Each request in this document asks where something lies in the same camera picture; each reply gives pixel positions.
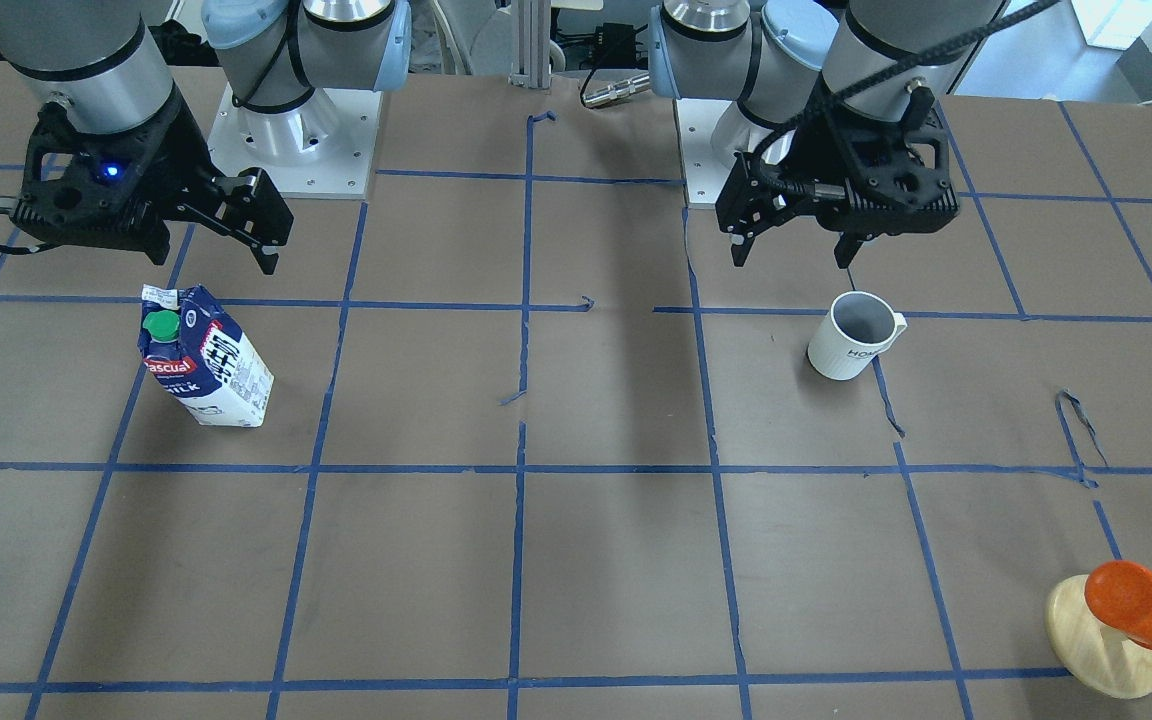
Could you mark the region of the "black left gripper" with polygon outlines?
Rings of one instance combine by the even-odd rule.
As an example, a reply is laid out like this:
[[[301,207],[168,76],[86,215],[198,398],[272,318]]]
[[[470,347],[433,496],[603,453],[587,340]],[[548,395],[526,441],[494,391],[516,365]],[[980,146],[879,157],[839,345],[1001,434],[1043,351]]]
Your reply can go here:
[[[755,238],[795,217],[814,217],[840,232],[838,270],[850,268],[865,234],[934,233],[950,223],[960,204],[934,100],[929,88],[900,91],[893,122],[864,118],[844,104],[824,109],[795,129],[774,165],[735,152],[717,199],[732,264],[745,266]]]

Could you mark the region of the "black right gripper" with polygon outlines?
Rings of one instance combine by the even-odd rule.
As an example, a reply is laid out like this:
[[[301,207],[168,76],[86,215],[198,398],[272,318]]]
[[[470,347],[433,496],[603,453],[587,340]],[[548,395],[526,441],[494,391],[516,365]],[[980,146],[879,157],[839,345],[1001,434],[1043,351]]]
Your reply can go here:
[[[145,123],[79,132],[58,103],[38,109],[13,223],[50,245],[168,251],[168,220],[204,225],[275,273],[294,215],[262,168],[220,176],[179,88]]]

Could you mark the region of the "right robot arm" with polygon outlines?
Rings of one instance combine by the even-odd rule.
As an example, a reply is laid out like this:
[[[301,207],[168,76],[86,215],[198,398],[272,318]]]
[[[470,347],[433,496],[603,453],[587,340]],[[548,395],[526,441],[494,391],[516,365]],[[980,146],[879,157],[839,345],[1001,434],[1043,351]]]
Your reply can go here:
[[[270,168],[338,143],[329,91],[403,86],[410,3],[206,1],[200,15],[251,150],[238,172],[212,161],[131,1],[0,1],[0,53],[41,101],[18,192],[0,196],[0,253],[90,247],[162,265],[166,223],[194,222],[274,273],[294,218]]]

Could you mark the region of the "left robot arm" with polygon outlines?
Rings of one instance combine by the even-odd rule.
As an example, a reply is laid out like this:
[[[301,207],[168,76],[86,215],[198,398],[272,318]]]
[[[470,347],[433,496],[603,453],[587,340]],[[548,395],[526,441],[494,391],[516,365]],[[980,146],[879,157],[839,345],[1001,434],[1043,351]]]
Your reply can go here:
[[[1001,17],[998,1],[664,1],[649,20],[655,94],[730,103],[714,147],[732,262],[796,217],[869,241],[960,213],[934,105]]]

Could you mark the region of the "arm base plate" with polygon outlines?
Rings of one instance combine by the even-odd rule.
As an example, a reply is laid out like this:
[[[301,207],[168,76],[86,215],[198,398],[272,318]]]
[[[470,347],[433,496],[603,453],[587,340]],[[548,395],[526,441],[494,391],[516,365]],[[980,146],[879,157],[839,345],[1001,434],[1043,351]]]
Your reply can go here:
[[[755,149],[771,131],[735,100],[677,99],[675,119],[687,206],[713,209],[737,152]]]
[[[234,108],[225,88],[207,137],[227,176],[259,167],[285,199],[365,200],[380,129],[382,92],[319,88],[278,114]]]

